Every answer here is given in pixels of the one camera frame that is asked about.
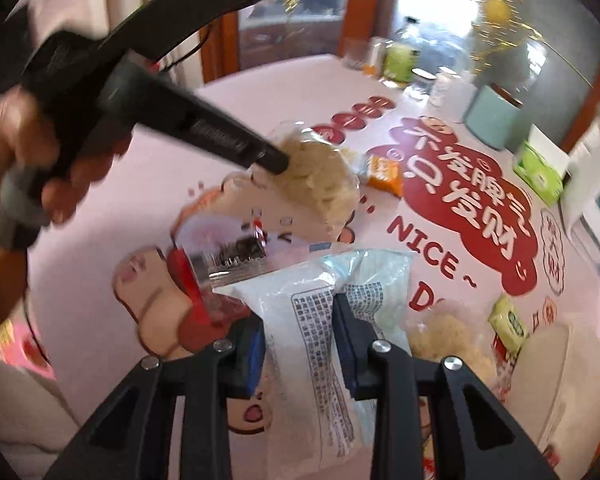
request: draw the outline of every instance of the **metal screw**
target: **metal screw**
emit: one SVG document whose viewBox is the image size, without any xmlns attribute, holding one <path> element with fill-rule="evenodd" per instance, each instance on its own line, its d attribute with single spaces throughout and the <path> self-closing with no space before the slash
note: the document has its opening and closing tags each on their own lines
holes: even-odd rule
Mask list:
<svg viewBox="0 0 600 480">
<path fill-rule="evenodd" d="M 143 370 L 153 370 L 160 366 L 160 359 L 158 359 L 155 355 L 147 355 L 142 358 L 140 361 L 140 366 Z"/>
<path fill-rule="evenodd" d="M 448 370 L 451 370 L 453 372 L 455 372 L 456 370 L 459 370 L 460 368 L 462 368 L 462 359 L 459 357 L 456 357 L 455 355 L 446 357 L 445 358 L 445 368 L 447 368 Z"/>
<path fill-rule="evenodd" d="M 386 354 L 389 350 L 391 350 L 391 343 L 385 341 L 384 339 L 376 339 L 371 343 L 371 348 L 373 348 L 379 354 Z"/>
<path fill-rule="evenodd" d="M 228 352 L 234 347 L 234 344 L 228 339 L 217 339 L 214 341 L 214 350 L 216 352 Z"/>
</svg>

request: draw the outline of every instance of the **black cable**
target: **black cable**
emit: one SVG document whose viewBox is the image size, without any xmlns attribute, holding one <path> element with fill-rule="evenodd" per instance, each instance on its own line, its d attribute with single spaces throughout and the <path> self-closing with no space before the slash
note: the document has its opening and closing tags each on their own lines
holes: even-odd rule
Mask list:
<svg viewBox="0 0 600 480">
<path fill-rule="evenodd" d="M 194 48 L 192 48 L 191 50 L 189 50 L 184 56 L 182 56 L 181 58 L 177 59 L 176 61 L 174 61 L 173 63 L 167 65 L 166 67 L 164 67 L 161 72 L 168 72 L 169 70 L 171 70 L 174 66 L 179 65 L 180 63 L 182 63 L 185 59 L 189 59 L 189 57 L 193 56 L 197 51 L 199 51 L 202 46 L 206 43 L 206 40 L 209 39 L 209 36 L 211 35 L 211 23 L 209 23 L 206 26 L 206 33 L 205 33 L 205 37 L 202 38 L 202 40 L 200 41 L 200 43 L 198 43 Z"/>
<path fill-rule="evenodd" d="M 27 301 L 27 298 L 22 299 L 22 312 L 24 313 L 24 319 L 27 322 L 27 326 L 29 327 L 29 332 L 31 332 L 31 338 L 33 339 L 33 342 L 38 347 L 38 351 L 40 352 L 40 355 L 42 356 L 42 358 L 45 360 L 46 364 L 51 366 L 49 359 L 47 359 L 47 357 L 46 357 L 45 351 L 42 349 L 42 345 L 40 344 L 40 341 L 38 341 L 36 332 L 33 330 L 33 325 L 31 323 L 31 319 L 29 318 L 29 301 Z"/>
</svg>

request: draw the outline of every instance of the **yellow green snack package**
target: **yellow green snack package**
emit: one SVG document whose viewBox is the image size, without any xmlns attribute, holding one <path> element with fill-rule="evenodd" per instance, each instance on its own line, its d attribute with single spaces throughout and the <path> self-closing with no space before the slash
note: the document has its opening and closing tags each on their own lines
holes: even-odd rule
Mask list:
<svg viewBox="0 0 600 480">
<path fill-rule="evenodd" d="M 518 355 L 525 339 L 529 337 L 529 330 L 522 323 L 516 307 L 506 294 L 500 296 L 500 299 L 493 306 L 489 323 L 500 337 L 504 348 L 511 355 Z"/>
</svg>

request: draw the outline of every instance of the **plastic bottle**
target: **plastic bottle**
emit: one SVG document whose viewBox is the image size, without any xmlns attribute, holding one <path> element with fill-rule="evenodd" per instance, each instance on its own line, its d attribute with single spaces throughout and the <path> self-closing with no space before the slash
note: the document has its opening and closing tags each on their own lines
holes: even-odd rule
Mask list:
<svg viewBox="0 0 600 480">
<path fill-rule="evenodd" d="M 418 62 L 422 38 L 418 29 L 418 20 L 407 16 L 404 25 L 395 33 L 396 40 L 390 41 L 386 47 L 384 72 L 382 78 L 391 84 L 406 88 L 413 77 L 411 70 Z"/>
</svg>

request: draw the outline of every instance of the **human hand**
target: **human hand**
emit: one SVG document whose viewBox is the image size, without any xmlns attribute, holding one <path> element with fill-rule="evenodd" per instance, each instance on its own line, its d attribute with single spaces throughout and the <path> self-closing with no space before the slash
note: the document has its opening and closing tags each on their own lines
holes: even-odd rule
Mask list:
<svg viewBox="0 0 600 480">
<path fill-rule="evenodd" d="M 107 153 L 76 160 L 66 178 L 53 178 L 42 190 L 42 206 L 54 224 L 62 224 L 75 213 L 90 186 L 102 180 L 113 160 L 124 155 L 131 142 L 116 142 Z M 43 116 L 36 99 L 14 87 L 0 99 L 0 184 L 11 165 L 48 168 L 58 158 L 59 145 L 51 121 Z"/>
</svg>

